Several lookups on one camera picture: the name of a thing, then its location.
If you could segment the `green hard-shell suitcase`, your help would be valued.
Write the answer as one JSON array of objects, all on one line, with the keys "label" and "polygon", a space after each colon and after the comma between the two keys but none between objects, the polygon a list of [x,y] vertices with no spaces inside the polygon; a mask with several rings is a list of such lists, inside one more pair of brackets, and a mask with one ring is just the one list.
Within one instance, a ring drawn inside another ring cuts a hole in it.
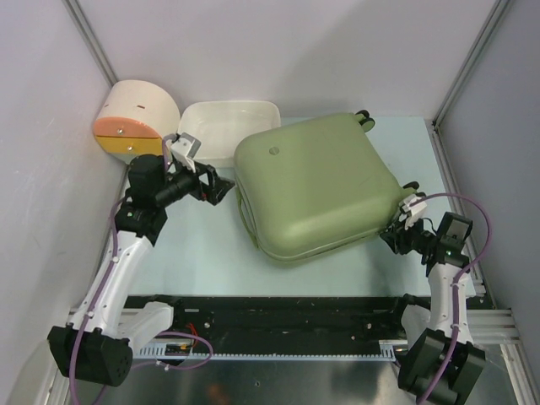
[{"label": "green hard-shell suitcase", "polygon": [[310,260],[378,236],[419,190],[401,184],[367,133],[366,110],[252,134],[234,152],[236,196],[251,243],[276,262]]}]

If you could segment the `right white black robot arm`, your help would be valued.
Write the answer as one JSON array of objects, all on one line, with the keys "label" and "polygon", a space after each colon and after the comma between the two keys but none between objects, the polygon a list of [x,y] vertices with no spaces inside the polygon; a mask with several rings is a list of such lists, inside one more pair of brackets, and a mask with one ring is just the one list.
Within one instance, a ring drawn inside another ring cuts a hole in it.
[{"label": "right white black robot arm", "polygon": [[472,220],[445,213],[439,228],[429,232],[421,218],[399,213],[381,234],[394,253],[416,251],[426,266],[430,302],[406,294],[389,317],[391,332],[408,339],[408,351],[399,359],[398,386],[419,404],[465,403],[486,364],[467,320],[464,269],[469,258],[462,250],[472,228]]}]

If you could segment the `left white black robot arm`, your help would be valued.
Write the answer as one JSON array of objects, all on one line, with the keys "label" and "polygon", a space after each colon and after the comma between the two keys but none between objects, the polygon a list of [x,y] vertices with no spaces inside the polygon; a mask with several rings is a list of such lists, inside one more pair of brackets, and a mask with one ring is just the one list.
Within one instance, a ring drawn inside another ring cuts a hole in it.
[{"label": "left white black robot arm", "polygon": [[165,171],[161,155],[144,154],[128,166],[128,188],[111,210],[111,243],[88,293],[63,327],[47,341],[53,359],[71,383],[119,386],[133,356],[160,333],[185,331],[186,316],[163,302],[147,303],[129,322],[121,321],[129,290],[143,259],[154,249],[167,221],[166,209],[184,197],[219,204],[235,183],[211,165],[173,160]]}]

